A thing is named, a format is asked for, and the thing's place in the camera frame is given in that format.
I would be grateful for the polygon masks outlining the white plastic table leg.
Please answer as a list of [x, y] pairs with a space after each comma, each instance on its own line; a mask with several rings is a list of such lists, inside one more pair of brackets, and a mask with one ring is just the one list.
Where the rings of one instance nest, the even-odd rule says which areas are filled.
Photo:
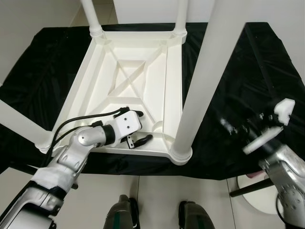
[[174, 144], [169, 150], [176, 165], [187, 164], [193, 155], [194, 138], [244, 28], [251, 4], [251, 0], [215, 0]]
[[174, 37], [185, 37], [186, 31], [186, 21], [189, 8], [189, 0], [178, 0], [177, 3], [177, 14], [174, 29], [172, 33]]
[[102, 40], [105, 40], [105, 33], [101, 27], [101, 24], [98, 20], [94, 4], [92, 0], [80, 0], [82, 4], [85, 17], [89, 23], [90, 36], [96, 42], [100, 43]]
[[48, 131], [0, 100], [0, 124], [32, 142], [41, 153], [51, 148], [51, 131]]

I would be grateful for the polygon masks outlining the white plastic children table top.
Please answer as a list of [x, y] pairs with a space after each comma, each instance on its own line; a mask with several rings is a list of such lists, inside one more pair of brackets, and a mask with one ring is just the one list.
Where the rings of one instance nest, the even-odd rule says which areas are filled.
[[104, 32], [105, 40], [91, 41], [78, 74], [55, 122], [59, 142], [53, 155], [69, 144], [81, 126], [113, 120], [122, 107], [142, 111], [142, 128], [132, 137], [153, 138], [129, 149], [125, 137], [117, 146], [94, 152], [157, 156], [172, 161], [183, 111], [182, 45], [185, 37], [172, 31]]

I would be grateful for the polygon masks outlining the white round floor plate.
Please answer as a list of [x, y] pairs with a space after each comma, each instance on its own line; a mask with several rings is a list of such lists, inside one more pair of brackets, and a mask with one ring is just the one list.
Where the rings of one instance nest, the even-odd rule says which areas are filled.
[[[264, 174], [259, 174], [256, 177], [247, 177], [246, 175], [242, 175], [238, 177], [238, 187], [243, 188], [246, 186], [250, 186], [267, 178], [268, 176]], [[252, 207], [259, 210], [260, 212], [277, 215], [277, 189], [274, 185], [243, 194], [243, 197]]]

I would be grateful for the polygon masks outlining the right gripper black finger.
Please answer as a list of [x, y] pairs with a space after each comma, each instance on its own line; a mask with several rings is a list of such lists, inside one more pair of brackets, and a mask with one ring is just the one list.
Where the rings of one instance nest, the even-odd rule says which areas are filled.
[[226, 98], [224, 101], [224, 117], [229, 120], [248, 119], [253, 116], [253, 110], [238, 98]]
[[219, 124], [224, 130], [227, 131], [229, 135], [239, 135], [241, 133], [241, 126], [239, 124], [235, 124], [235, 122], [231, 122], [230, 119], [220, 118]]

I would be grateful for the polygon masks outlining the grey robot right foot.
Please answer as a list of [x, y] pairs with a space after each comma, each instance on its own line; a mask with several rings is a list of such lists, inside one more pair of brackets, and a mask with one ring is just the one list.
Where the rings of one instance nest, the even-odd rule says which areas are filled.
[[194, 201], [179, 203], [179, 229], [215, 229], [209, 214]]

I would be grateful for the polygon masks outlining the grey robot left foot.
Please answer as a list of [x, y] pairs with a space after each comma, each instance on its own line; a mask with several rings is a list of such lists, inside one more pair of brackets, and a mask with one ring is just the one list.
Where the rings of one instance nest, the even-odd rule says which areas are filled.
[[119, 200], [107, 213], [103, 229], [136, 229], [136, 201], [126, 195], [120, 195]]

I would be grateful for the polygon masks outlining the black table cloth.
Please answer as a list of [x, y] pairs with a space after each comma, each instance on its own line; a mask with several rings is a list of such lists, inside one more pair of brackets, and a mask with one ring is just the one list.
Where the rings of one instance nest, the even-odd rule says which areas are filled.
[[[0, 100], [42, 128], [52, 129], [91, 40], [87, 26], [41, 29], [0, 85]], [[298, 154], [303, 152], [305, 85], [267, 22], [249, 22], [244, 27], [211, 107], [224, 113], [226, 98], [238, 98], [256, 113], [273, 99], [294, 100], [290, 125], [280, 138]], [[193, 143], [193, 157], [185, 165], [163, 157], [92, 153], [84, 172], [222, 180], [259, 168], [257, 160], [245, 155], [207, 113]]]

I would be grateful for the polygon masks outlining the grey robot foot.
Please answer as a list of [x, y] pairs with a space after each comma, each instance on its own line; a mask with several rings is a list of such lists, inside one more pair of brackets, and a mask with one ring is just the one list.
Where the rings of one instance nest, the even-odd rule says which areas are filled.
[[120, 195], [119, 200], [107, 213], [103, 229], [136, 229], [136, 201], [126, 195]]
[[215, 229], [209, 214], [194, 201], [179, 203], [179, 229]]

